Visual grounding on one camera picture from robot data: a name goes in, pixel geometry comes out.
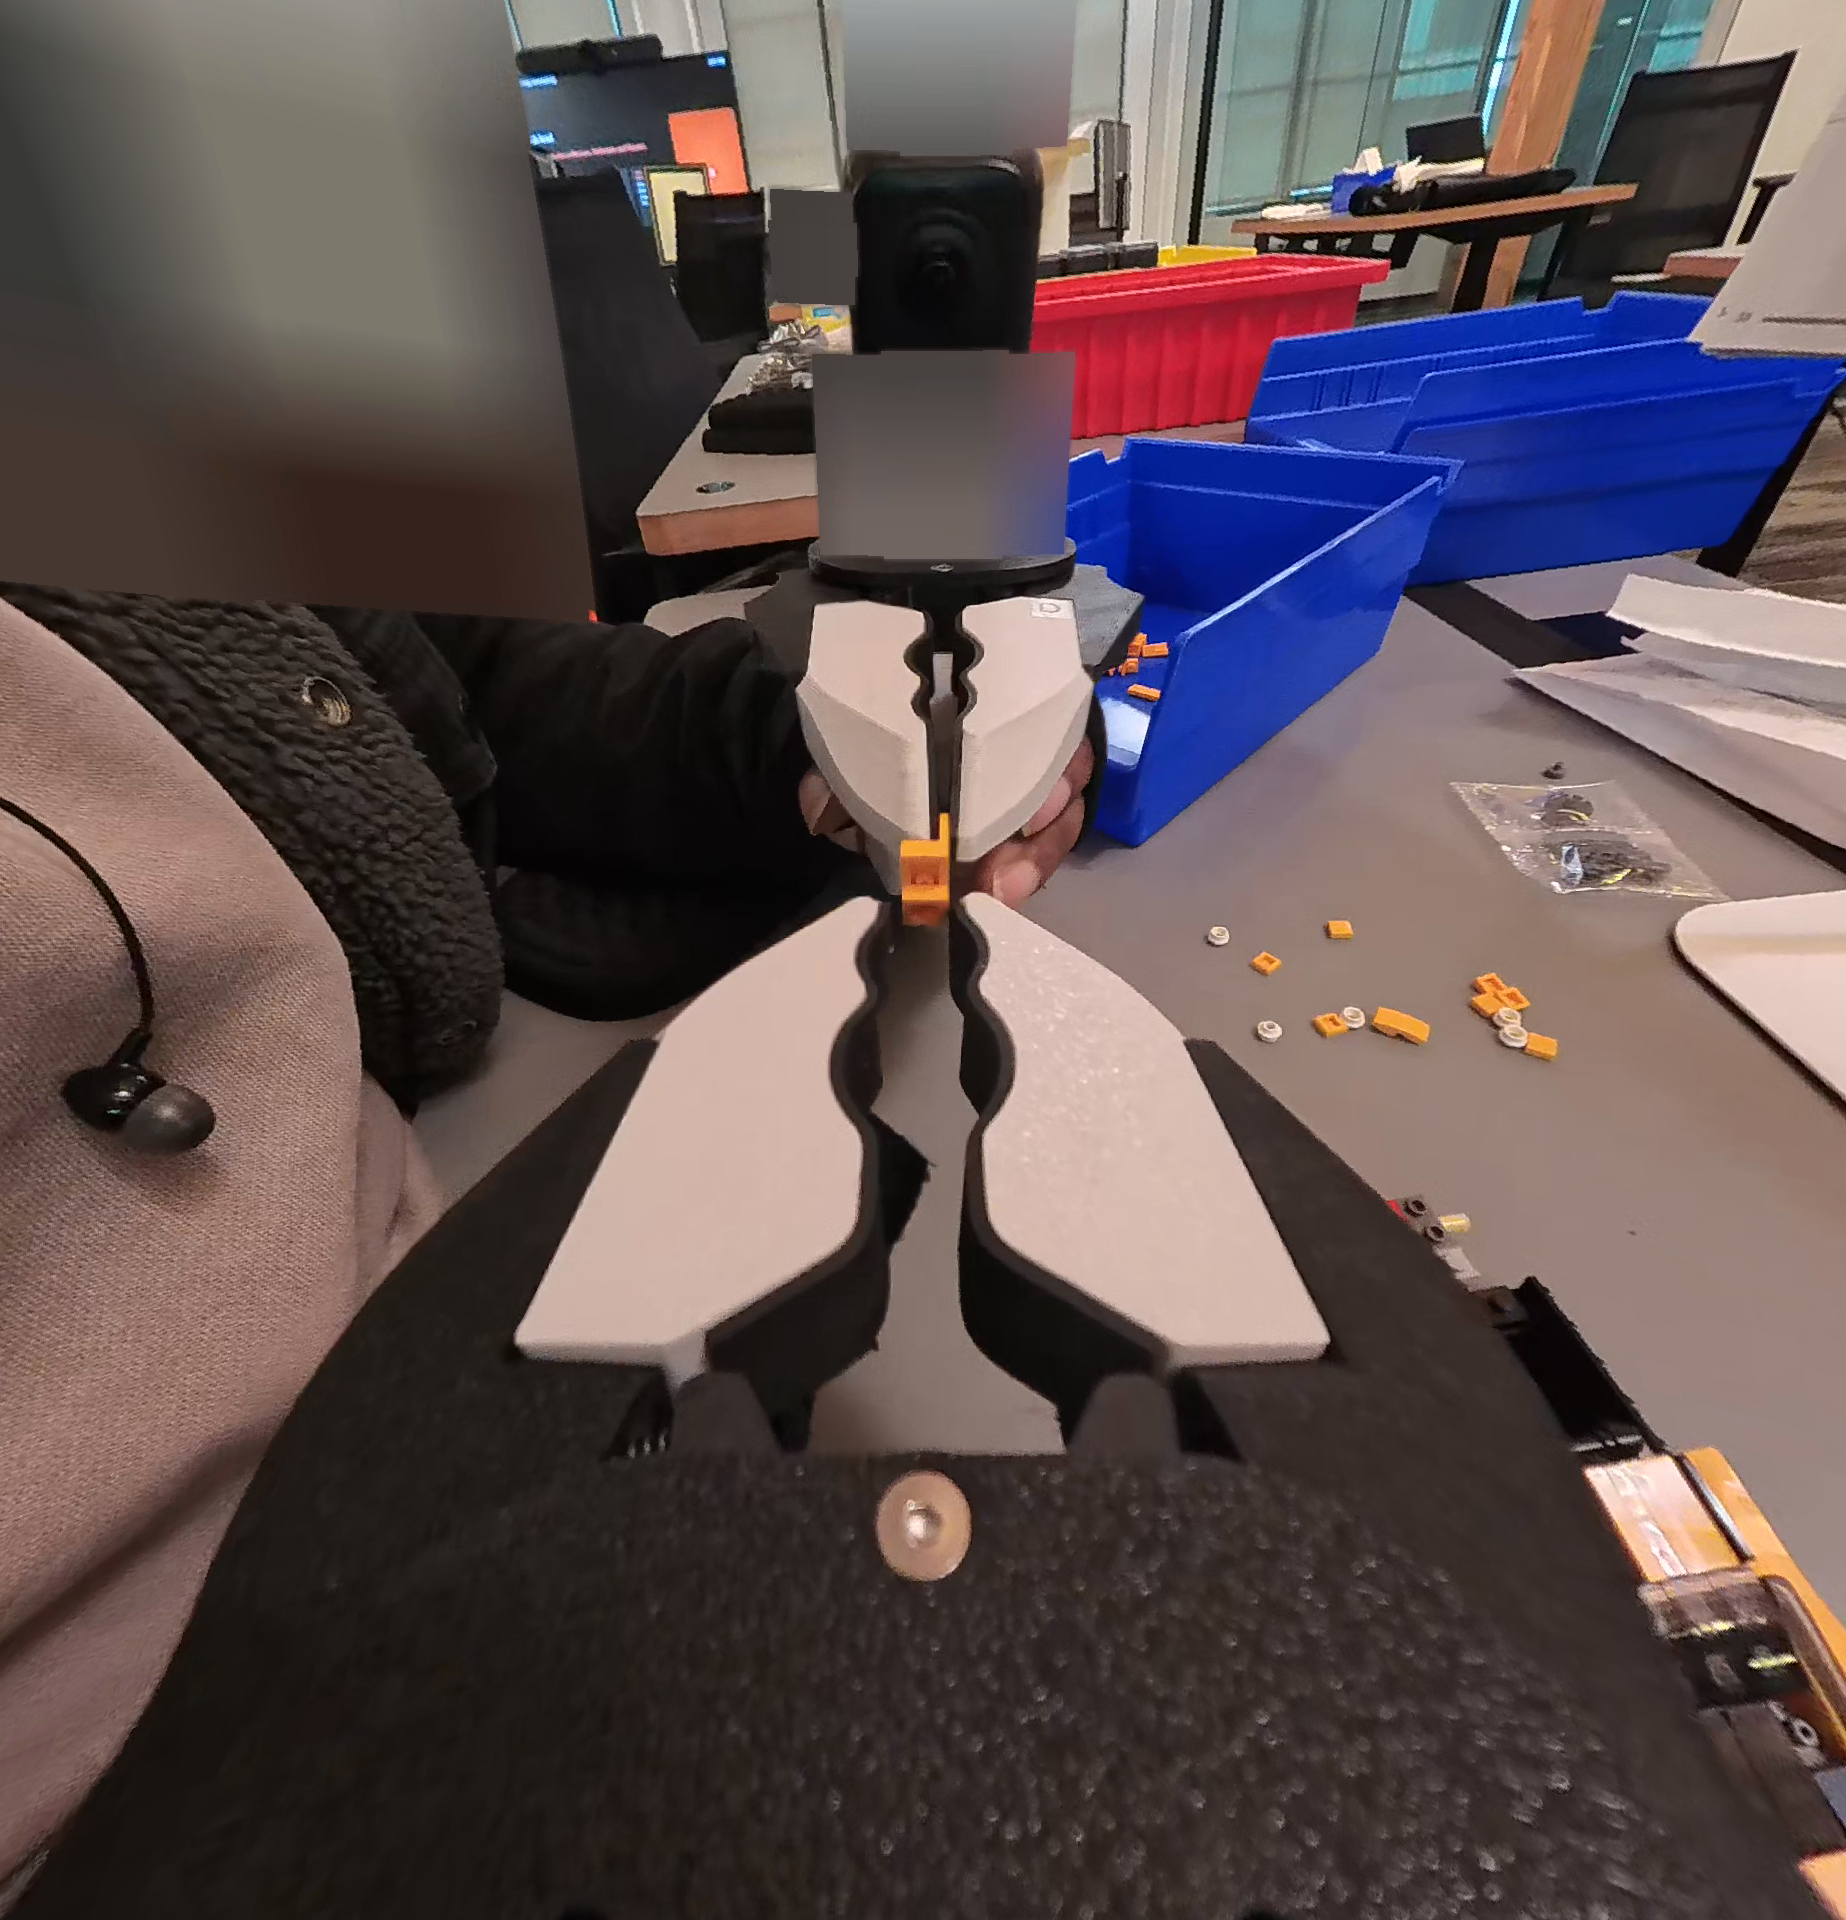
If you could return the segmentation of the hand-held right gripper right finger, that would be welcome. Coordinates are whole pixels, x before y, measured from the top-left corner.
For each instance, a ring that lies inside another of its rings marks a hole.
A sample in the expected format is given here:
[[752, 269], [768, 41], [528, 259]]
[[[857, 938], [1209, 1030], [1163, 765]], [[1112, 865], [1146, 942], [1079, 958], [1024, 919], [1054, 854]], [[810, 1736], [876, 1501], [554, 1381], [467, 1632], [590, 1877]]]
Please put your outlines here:
[[1190, 1038], [996, 898], [955, 910], [960, 1318], [1071, 1436], [1105, 1380], [1318, 1360], [1328, 1328]]

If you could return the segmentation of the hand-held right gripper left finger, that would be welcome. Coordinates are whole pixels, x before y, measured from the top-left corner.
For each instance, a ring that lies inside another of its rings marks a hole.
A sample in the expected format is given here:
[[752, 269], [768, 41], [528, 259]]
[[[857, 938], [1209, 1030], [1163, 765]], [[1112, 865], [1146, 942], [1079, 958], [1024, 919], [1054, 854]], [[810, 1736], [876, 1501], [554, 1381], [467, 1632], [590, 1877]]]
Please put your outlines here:
[[736, 1380], [773, 1442], [884, 1343], [890, 1253], [927, 1158], [879, 1116], [894, 906], [848, 896], [678, 1012], [513, 1334], [528, 1360], [654, 1370], [661, 1454], [690, 1388]]

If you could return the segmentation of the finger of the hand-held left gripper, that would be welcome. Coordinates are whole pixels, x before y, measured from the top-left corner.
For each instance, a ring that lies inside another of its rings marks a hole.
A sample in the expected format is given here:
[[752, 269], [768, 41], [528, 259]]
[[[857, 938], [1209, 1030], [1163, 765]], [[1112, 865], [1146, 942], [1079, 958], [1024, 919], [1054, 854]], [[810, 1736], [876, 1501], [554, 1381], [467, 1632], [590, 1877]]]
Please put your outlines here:
[[931, 836], [950, 810], [935, 664], [923, 612], [838, 598], [811, 615], [795, 687], [801, 734], [885, 888], [902, 888], [900, 844]]
[[1086, 730], [1092, 681], [1076, 606], [1058, 596], [972, 603], [960, 631], [976, 649], [963, 686], [955, 860], [981, 861], [1031, 822]]

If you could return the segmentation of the orange black lego car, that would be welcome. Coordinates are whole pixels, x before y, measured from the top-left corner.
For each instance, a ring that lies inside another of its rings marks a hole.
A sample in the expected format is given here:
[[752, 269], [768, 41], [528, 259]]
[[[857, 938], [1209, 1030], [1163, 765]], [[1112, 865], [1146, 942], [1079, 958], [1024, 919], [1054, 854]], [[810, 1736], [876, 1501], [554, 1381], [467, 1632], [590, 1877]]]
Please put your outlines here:
[[1463, 1245], [1463, 1214], [1424, 1195], [1387, 1206], [1535, 1380], [1708, 1749], [1780, 1827], [1825, 1912], [1846, 1918], [1846, 1628], [1730, 1461], [1663, 1442], [1539, 1278], [1489, 1282]]

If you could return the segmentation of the lego instruction booklet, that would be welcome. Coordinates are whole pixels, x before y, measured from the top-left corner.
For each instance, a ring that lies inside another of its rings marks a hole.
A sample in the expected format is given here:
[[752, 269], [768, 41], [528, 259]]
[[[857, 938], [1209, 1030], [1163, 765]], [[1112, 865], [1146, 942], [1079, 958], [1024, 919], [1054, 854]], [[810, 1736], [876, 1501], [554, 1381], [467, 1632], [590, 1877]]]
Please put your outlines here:
[[1713, 355], [1846, 360], [1846, 95], [1689, 343]]

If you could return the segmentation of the person's left forearm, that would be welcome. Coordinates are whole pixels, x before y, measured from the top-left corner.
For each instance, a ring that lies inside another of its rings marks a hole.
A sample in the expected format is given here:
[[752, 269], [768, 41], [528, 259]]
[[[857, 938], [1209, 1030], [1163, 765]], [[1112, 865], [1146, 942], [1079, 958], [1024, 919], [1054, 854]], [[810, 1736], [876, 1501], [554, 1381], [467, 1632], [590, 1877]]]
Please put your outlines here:
[[661, 1012], [848, 875], [814, 836], [791, 677], [745, 617], [418, 615], [495, 761], [507, 988], [581, 1020]]

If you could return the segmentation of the scattered orange white lego pieces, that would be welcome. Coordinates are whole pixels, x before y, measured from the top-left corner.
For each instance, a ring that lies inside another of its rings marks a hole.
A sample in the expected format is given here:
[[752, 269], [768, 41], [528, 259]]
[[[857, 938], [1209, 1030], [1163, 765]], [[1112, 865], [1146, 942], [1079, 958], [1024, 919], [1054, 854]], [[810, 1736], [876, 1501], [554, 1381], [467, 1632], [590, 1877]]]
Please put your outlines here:
[[[1343, 916], [1324, 918], [1318, 922], [1318, 930], [1320, 938], [1328, 945], [1351, 945], [1357, 935], [1356, 922]], [[1209, 948], [1238, 945], [1237, 930], [1225, 922], [1209, 922], [1200, 938]], [[1287, 968], [1287, 960], [1277, 948], [1260, 947], [1256, 952], [1248, 952], [1245, 968], [1257, 977], [1271, 977]], [[1477, 1020], [1486, 1022], [1489, 1038], [1497, 1047], [1543, 1062], [1559, 1061], [1562, 1041], [1554, 1033], [1543, 1033], [1529, 1025], [1529, 995], [1515, 988], [1515, 984], [1510, 984], [1500, 972], [1475, 972], [1475, 977], [1465, 981], [1465, 1007]], [[1304, 1020], [1300, 1020], [1300, 1025], [1320, 1041], [1336, 1041], [1352, 1033], [1374, 1033], [1394, 1045], [1424, 1047], [1435, 1036], [1428, 1020], [1420, 1020], [1419, 1016], [1394, 1005], [1328, 1005], [1318, 1012], [1311, 1012]], [[1274, 1047], [1289, 1038], [1293, 1030], [1294, 1029], [1285, 1020], [1257, 1018], [1250, 1029], [1250, 1036], [1260, 1047]]]

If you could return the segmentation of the person's left hand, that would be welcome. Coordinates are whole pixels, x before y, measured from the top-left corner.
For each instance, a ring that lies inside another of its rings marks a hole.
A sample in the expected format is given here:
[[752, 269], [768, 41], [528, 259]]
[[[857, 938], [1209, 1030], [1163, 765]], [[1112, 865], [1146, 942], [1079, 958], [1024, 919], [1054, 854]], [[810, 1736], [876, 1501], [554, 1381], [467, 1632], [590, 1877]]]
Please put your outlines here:
[[1096, 802], [1096, 748], [1082, 739], [1025, 825], [988, 850], [969, 880], [976, 894], [1021, 910], [1079, 846]]

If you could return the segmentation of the black padded case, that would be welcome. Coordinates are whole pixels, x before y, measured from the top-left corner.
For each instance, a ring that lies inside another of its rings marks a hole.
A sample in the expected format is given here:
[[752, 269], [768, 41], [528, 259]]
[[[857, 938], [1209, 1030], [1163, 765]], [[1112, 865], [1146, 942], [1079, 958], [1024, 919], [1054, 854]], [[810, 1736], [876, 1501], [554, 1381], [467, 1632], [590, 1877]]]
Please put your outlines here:
[[706, 408], [698, 442], [716, 455], [810, 455], [814, 454], [814, 388], [774, 383], [716, 399]]

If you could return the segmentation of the red plastic bin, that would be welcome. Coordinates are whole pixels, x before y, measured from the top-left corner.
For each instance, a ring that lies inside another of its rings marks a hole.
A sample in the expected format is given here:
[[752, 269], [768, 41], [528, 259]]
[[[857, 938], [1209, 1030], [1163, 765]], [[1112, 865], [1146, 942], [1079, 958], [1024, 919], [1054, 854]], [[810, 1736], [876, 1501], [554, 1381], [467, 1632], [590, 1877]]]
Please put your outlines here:
[[1237, 421], [1281, 338], [1352, 325], [1376, 256], [1225, 256], [1203, 264], [1050, 276], [1031, 348], [1076, 358], [1076, 442]]

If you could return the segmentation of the grey table wooden edge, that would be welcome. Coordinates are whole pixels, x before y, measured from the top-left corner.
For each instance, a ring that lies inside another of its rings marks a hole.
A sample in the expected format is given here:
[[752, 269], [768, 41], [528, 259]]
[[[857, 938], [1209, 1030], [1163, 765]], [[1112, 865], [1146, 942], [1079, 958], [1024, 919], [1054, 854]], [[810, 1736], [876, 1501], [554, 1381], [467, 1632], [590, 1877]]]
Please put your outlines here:
[[690, 557], [814, 540], [814, 454], [716, 454], [703, 447], [703, 432], [706, 414], [689, 426], [637, 507], [637, 536], [649, 553]]

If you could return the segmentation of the lit computer monitor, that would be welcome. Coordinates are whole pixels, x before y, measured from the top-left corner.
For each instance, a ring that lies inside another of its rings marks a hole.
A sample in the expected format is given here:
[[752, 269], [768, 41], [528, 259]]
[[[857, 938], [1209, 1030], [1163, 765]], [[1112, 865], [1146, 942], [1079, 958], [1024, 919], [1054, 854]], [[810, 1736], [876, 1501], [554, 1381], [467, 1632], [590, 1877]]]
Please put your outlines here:
[[678, 198], [749, 193], [726, 50], [668, 56], [657, 37], [582, 39], [520, 53], [517, 73], [537, 167], [621, 174], [661, 265], [675, 265]]

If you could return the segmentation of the cluttered wooden desk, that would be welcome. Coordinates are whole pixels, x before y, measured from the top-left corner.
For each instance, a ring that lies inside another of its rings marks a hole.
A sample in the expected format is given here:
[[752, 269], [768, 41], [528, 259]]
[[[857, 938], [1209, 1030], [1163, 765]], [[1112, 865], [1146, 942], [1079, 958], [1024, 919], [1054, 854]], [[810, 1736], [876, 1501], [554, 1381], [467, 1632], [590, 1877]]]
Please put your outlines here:
[[1416, 242], [1453, 244], [1463, 259], [1448, 308], [1471, 313], [1510, 306], [1526, 247], [1536, 234], [1554, 230], [1577, 234], [1584, 227], [1605, 223], [1610, 211], [1627, 205], [1637, 193], [1631, 181], [1608, 181], [1510, 198], [1500, 193], [1504, 181], [1496, 176], [1485, 176], [1475, 188], [1485, 188], [1485, 194], [1416, 201], [1410, 209], [1376, 213], [1238, 217], [1229, 223], [1229, 234], [1260, 252], [1376, 259], [1393, 275], [1407, 265]]

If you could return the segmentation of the clear bag of dark pieces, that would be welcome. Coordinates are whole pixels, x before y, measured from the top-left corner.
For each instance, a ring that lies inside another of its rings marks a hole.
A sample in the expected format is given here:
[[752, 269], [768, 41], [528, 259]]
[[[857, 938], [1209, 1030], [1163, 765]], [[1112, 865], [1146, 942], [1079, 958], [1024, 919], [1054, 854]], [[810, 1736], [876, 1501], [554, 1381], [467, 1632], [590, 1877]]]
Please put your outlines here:
[[1556, 896], [1726, 896], [1613, 781], [1455, 781], [1451, 792], [1510, 867]]

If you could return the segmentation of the beige hooded sweatshirt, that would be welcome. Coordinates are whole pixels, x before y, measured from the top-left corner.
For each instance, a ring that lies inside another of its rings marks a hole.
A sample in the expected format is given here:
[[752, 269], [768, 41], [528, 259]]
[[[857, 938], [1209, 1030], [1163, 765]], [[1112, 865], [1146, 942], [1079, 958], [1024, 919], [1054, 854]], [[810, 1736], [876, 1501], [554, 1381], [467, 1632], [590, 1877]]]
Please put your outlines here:
[[60, 1087], [136, 1022], [95, 888], [0, 811], [0, 1905], [115, 1759], [275, 1428], [438, 1206], [339, 942], [218, 781], [0, 598], [0, 794], [135, 922], [186, 1156]]

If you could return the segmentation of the wooden pillar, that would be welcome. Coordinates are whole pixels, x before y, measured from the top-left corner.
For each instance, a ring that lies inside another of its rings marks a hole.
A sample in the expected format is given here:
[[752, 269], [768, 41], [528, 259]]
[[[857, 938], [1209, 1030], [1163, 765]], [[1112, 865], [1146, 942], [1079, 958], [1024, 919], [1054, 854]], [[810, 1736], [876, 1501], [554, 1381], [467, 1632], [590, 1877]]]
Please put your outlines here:
[[1521, 23], [1486, 176], [1550, 168], [1562, 149], [1568, 110], [1597, 37], [1602, 2], [1529, 2]]

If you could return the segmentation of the long blue plastic bin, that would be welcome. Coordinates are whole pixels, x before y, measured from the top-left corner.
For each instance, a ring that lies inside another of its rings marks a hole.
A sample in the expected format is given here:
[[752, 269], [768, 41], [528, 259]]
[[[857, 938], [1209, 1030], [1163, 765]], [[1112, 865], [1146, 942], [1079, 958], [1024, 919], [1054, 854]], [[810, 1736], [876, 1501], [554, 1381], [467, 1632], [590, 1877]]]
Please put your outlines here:
[[1277, 341], [1248, 437], [1455, 463], [1410, 585], [1732, 537], [1846, 380], [1713, 355], [1707, 301], [1613, 292]]

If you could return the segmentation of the white book stand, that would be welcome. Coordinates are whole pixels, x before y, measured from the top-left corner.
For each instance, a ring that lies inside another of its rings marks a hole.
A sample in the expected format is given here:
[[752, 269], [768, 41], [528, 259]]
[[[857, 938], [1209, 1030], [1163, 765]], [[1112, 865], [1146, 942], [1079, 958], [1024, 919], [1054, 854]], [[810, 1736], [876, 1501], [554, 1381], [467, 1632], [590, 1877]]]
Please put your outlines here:
[[1689, 906], [1671, 945], [1846, 1104], [1846, 888]]

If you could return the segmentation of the black mesh office chair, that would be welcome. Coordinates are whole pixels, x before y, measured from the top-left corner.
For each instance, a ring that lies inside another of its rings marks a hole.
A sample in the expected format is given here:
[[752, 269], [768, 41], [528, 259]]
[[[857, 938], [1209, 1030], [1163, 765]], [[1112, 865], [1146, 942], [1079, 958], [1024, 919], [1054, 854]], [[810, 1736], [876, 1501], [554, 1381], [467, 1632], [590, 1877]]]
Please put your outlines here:
[[1794, 64], [1778, 53], [1634, 73], [1594, 172], [1631, 194], [1564, 227], [1539, 298], [1655, 276], [1674, 252], [1722, 244]]

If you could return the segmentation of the glass window wall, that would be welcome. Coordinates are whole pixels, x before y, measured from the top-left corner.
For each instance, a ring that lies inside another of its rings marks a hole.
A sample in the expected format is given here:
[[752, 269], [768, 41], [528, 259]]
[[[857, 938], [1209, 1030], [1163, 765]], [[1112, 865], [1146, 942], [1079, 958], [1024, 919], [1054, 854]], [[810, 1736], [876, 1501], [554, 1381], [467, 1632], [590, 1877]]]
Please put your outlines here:
[[1486, 135], [1526, 2], [1224, 2], [1200, 82], [1198, 209], [1229, 218], [1328, 188], [1374, 147], [1480, 115]]

